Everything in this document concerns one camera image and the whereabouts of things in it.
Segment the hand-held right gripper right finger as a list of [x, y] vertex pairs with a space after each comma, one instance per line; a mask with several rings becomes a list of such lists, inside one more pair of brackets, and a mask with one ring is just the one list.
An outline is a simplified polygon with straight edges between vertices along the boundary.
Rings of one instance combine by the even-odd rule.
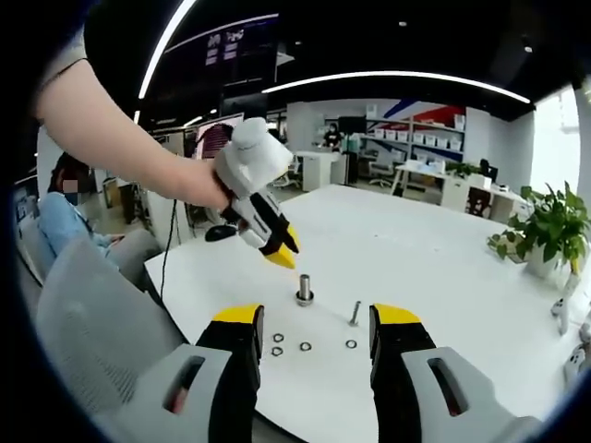
[[370, 386], [380, 442], [526, 442], [540, 421], [516, 416], [492, 381], [419, 317], [391, 305], [369, 309]]

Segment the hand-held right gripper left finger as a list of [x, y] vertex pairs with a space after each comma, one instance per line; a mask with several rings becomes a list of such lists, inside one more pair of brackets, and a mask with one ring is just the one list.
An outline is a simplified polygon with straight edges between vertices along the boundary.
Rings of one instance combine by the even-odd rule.
[[260, 386], [264, 307], [225, 308], [196, 344], [182, 344], [95, 417], [110, 442], [249, 442]]

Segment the person's left hand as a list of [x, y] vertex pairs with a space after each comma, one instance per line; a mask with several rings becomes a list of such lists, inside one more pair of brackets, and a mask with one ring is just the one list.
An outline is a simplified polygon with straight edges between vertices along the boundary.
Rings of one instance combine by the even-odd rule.
[[230, 206], [230, 198], [215, 172], [213, 160], [181, 159], [176, 178], [177, 199], [218, 212]]

